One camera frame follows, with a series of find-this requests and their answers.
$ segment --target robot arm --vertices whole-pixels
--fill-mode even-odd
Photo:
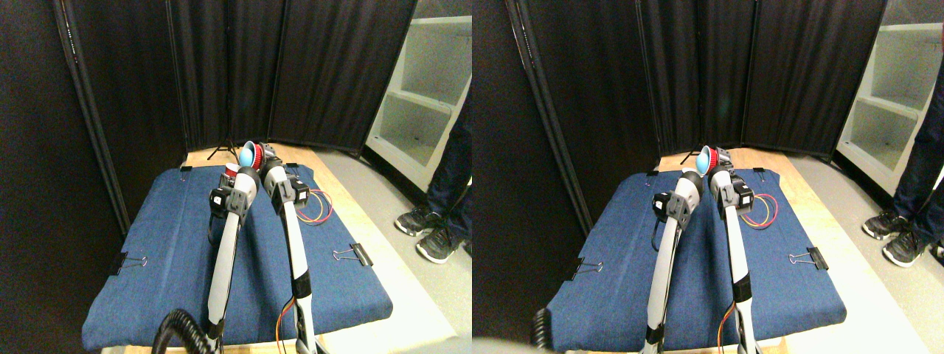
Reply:
[[[649,288],[646,342],[640,353],[663,352],[668,285],[672,280],[675,248],[682,232],[688,226],[692,212],[701,201],[701,184],[701,176],[698,173],[686,171],[682,173],[674,191],[657,194],[652,198],[652,208],[659,219],[666,222],[666,229],[663,231],[659,255],[655,260],[655,271],[652,274],[652,286]]]
[[[285,167],[273,152],[261,169],[263,186],[272,198],[272,207],[282,220],[288,243],[289,264],[292,269],[292,296],[295,297],[295,328],[298,339],[295,350],[299,353],[327,352],[315,340],[312,325],[312,282],[308,260],[301,238],[295,207],[304,208],[311,194],[309,187],[297,177],[285,172]]]
[[[249,206],[256,198],[259,175],[251,167],[242,167],[232,179],[232,187],[222,185],[210,193],[211,210],[216,216],[226,216],[226,226],[220,239],[210,295],[207,300],[210,330],[207,340],[214,351],[219,351],[219,339],[223,335],[224,318],[229,301],[229,283],[232,280],[233,263],[236,257],[236,241]]]
[[[754,192],[744,183],[744,179],[733,172],[733,165],[719,163],[711,166],[708,180],[712,194],[717,201],[718,212],[728,232],[728,254],[731,263],[731,279],[734,295],[734,323],[737,327],[740,354],[761,353],[754,339],[753,323],[750,316],[750,272],[748,257],[744,251],[741,237],[741,225],[737,215],[750,212],[753,207]]]

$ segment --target black coiled cable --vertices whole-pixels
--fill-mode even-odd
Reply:
[[[534,315],[531,327],[531,344],[542,349],[553,350],[550,336],[550,310],[541,309]]]
[[[151,354],[164,354],[167,351],[167,345],[171,338],[177,336],[183,342],[183,347],[188,353],[209,354],[212,353],[210,344],[207,343],[207,336],[203,329],[196,324],[194,318],[182,309],[176,309],[167,313],[164,321],[160,323],[158,334],[154,336],[154,344],[151,347]]]

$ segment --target white cabinet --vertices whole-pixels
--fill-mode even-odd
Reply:
[[[836,150],[889,194],[908,162],[940,62],[941,24],[879,28]]]
[[[472,16],[414,19],[367,146],[426,191],[472,80]]]

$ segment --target person's leg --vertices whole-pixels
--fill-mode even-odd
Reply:
[[[472,146],[468,126],[463,114],[449,131],[449,140],[443,150],[443,158],[432,174],[426,196],[430,209],[446,215],[459,202],[465,186],[472,178]]]
[[[461,198],[465,182],[472,176],[471,146],[465,118],[459,115],[449,131],[443,157],[426,190],[427,205],[416,206],[394,221],[396,228],[410,236],[422,236],[441,226],[451,208]]]
[[[937,74],[934,97],[915,136],[911,156],[895,191],[895,212],[905,219],[915,215],[928,200],[944,165],[944,63]]]
[[[894,207],[868,219],[862,230],[877,240],[897,236],[904,232],[909,221],[915,219],[921,206],[931,195],[937,175],[944,165],[944,63],[937,73],[931,105],[924,122],[915,136],[915,143],[908,156],[898,189],[895,191]]]
[[[908,165],[895,192],[896,212],[911,220],[897,239],[882,248],[883,254],[902,267],[911,266],[928,244],[944,237],[944,188],[932,193],[944,168],[944,65],[937,75],[931,107],[915,136]]]
[[[909,267],[924,253],[928,244],[944,238],[944,188],[937,187],[931,199],[915,216],[911,227],[897,239],[889,242],[882,253],[889,261]]]
[[[460,114],[449,131],[443,159],[427,189],[430,209],[446,218],[440,227],[416,244],[417,252],[429,261],[445,263],[463,239],[469,237],[465,210],[472,178],[471,155],[466,119]]]

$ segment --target jeans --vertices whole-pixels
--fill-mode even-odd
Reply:
[[[436,172],[426,190],[430,210],[446,218],[446,227],[453,236],[469,240],[468,204],[472,187],[472,151],[465,114],[459,114],[449,131]]]
[[[916,236],[928,243],[944,238],[944,187],[933,190],[944,168],[944,63],[934,96],[915,136],[902,179],[895,191],[895,211],[912,221]]]

